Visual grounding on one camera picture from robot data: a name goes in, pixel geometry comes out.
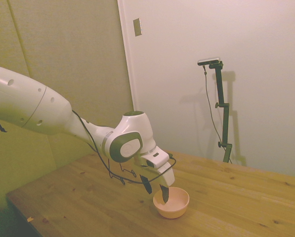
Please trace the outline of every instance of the wooden table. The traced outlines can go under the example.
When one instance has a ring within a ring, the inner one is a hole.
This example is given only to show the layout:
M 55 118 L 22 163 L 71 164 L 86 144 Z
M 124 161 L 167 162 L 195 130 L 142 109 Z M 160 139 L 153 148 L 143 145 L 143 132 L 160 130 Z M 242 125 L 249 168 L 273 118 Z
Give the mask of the wooden table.
M 109 177 L 97 155 L 7 197 L 45 237 L 295 237 L 295 177 L 173 154 L 173 186 L 190 196 L 186 213 L 177 219 L 155 209 L 156 181 L 151 195 L 142 185 L 123 185 Z M 113 170 L 131 177 L 115 165 Z

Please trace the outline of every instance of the bowl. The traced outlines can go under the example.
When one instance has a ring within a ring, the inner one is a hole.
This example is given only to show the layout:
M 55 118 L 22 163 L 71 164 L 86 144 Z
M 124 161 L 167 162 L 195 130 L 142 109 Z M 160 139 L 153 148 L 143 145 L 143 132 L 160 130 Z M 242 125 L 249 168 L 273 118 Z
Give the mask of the bowl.
M 181 188 L 169 187 L 168 201 L 164 203 L 162 190 L 159 190 L 153 197 L 153 203 L 162 216 L 174 219 L 186 212 L 189 195 Z

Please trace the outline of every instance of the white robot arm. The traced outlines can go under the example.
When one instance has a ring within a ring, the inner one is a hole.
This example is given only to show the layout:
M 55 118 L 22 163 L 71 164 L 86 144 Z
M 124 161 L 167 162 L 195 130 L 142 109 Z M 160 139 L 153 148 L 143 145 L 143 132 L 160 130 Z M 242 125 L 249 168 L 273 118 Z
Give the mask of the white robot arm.
M 79 118 L 56 91 L 0 67 L 0 119 L 47 135 L 66 133 L 90 145 L 93 137 L 101 154 L 119 163 L 131 160 L 141 177 L 151 180 L 169 169 L 158 182 L 164 187 L 174 182 L 169 155 L 156 146 L 151 124 L 143 112 L 124 114 L 116 128 L 96 126 Z

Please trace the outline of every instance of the black cable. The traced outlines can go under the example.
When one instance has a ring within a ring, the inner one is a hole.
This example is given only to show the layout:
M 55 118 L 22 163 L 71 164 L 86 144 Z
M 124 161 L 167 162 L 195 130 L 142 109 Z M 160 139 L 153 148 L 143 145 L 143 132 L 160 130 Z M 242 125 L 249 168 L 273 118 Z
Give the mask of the black cable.
M 166 169 L 163 173 L 159 174 L 158 176 L 156 176 L 155 178 L 149 180 L 148 182 L 137 182 L 137 181 L 135 181 L 135 180 L 131 180 L 131 179 L 128 179 L 128 178 L 124 178 L 124 177 L 122 177 L 122 176 L 120 176 L 120 175 L 117 175 L 117 174 L 113 173 L 113 172 L 110 170 L 110 168 L 108 168 L 108 166 L 106 165 L 106 163 L 105 163 L 104 160 L 102 159 L 102 157 L 101 157 L 101 155 L 100 155 L 100 153 L 99 153 L 98 147 L 97 147 L 97 145 L 96 145 L 96 143 L 95 143 L 95 141 L 94 141 L 94 139 L 93 139 L 91 133 L 90 133 L 89 130 L 87 129 L 86 125 L 84 124 L 82 118 L 81 118 L 81 117 L 80 117 L 80 116 L 79 116 L 74 110 L 73 110 L 73 113 L 76 114 L 76 116 L 79 118 L 79 120 L 80 120 L 80 122 L 82 123 L 84 129 L 86 130 L 86 132 L 87 132 L 88 135 L 90 136 L 90 138 L 91 138 L 91 140 L 92 140 L 92 142 L 93 142 L 95 148 L 93 148 L 92 145 L 90 145 L 90 144 L 88 144 L 88 145 L 91 147 L 91 149 L 92 149 L 93 151 L 95 151 L 95 152 L 98 154 L 99 158 L 101 159 L 101 162 L 102 162 L 103 165 L 106 167 L 106 169 L 109 171 L 109 174 L 112 174 L 112 175 L 114 175 L 115 177 L 118 177 L 118 178 L 120 179 L 121 182 L 122 182 L 122 180 L 127 180 L 127 181 L 130 181 L 130 182 L 136 183 L 136 184 L 150 183 L 150 182 L 154 181 L 155 179 L 159 178 L 160 176 L 162 176 L 162 175 L 163 175 L 164 173 L 166 173 L 168 170 L 170 170 L 170 169 L 176 164 L 176 162 L 177 162 L 176 159 L 175 159 L 174 157 L 169 156 L 169 159 L 173 159 L 173 160 L 174 160 L 174 163 L 173 163 L 168 169 Z
M 219 140 L 220 140 L 220 143 L 222 143 L 222 140 L 221 140 L 220 134 L 218 133 L 218 131 L 217 131 L 217 129 L 216 129 L 216 126 L 215 126 L 215 123 L 214 123 L 214 120 L 213 120 L 212 109 L 211 109 L 211 103 L 210 103 L 210 99 L 209 99 L 209 95 L 208 95 L 208 80 L 207 80 L 207 71 L 206 71 L 206 67 L 205 67 L 205 65 L 203 65 L 203 69 L 205 70 L 205 77 L 206 77 L 206 94 L 207 94 L 207 99 L 208 99 L 209 108 L 210 108 L 211 121 L 212 121 L 212 123 L 213 123 L 213 127 L 214 127 L 214 129 L 215 129 L 215 131 L 216 131 L 216 133 L 217 133 L 217 136 L 218 136 L 218 138 L 219 138 Z

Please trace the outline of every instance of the light switch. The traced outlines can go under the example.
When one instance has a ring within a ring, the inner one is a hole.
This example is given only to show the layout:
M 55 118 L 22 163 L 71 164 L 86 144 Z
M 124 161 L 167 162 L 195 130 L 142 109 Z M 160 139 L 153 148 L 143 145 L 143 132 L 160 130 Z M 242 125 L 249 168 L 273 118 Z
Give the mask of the light switch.
M 133 25 L 135 36 L 140 36 L 142 34 L 141 20 L 139 18 L 133 20 Z

